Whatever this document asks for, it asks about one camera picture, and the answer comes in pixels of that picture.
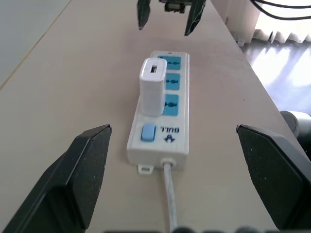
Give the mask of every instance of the white table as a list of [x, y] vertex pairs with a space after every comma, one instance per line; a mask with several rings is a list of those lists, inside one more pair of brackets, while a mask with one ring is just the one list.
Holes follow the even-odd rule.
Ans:
[[275, 228], [252, 185], [237, 124], [286, 136], [302, 150], [209, 1], [188, 14], [154, 0], [138, 31], [136, 0], [71, 0], [0, 91], [0, 230], [45, 171], [89, 128], [111, 124], [103, 186], [88, 233], [167, 229], [162, 172], [126, 158], [138, 74], [153, 50], [190, 54], [190, 155], [173, 173], [178, 223], [196, 231]]

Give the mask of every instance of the power switch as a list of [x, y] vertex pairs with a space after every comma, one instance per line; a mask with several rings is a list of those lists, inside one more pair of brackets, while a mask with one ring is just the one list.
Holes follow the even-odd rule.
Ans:
[[155, 140], [156, 125], [145, 124], [141, 131], [141, 140], [144, 142], [153, 142]]

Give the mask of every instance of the floor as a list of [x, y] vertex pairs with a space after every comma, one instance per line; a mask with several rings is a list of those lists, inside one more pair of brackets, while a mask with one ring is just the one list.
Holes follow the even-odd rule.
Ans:
[[253, 39], [241, 50], [277, 108], [311, 115], [311, 43]]

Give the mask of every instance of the black cable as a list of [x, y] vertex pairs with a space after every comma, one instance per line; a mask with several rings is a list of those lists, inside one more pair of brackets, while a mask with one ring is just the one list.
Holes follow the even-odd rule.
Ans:
[[260, 10], [261, 12], [263, 12], [265, 15], [271, 17], [271, 18], [275, 18], [275, 19], [280, 19], [280, 20], [287, 20], [287, 21], [290, 21], [290, 20], [303, 20], [303, 19], [311, 19], [311, 16], [303, 16], [303, 17], [280, 17], [280, 16], [275, 16], [275, 15], [272, 15], [270, 14], [269, 12], [265, 11], [261, 6], [259, 6], [257, 3], [256, 3], [256, 0], [250, 0], [251, 3], [258, 9]]
[[287, 6], [287, 5], [281, 5], [281, 4], [276, 4], [273, 2], [269, 2], [269, 1], [264, 1], [264, 0], [256, 0], [257, 2], [263, 3], [263, 4], [267, 4], [270, 6], [275, 6], [275, 7], [281, 7], [281, 8], [290, 8], [290, 9], [308, 9], [311, 8], [311, 6]]

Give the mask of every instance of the white power strip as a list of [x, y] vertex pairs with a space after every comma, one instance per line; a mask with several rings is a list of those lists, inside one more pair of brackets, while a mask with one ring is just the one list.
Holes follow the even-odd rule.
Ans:
[[130, 163], [145, 174], [164, 163], [182, 168], [189, 154], [189, 55], [154, 51], [151, 57], [167, 60], [164, 112], [145, 116], [138, 100], [126, 147]]

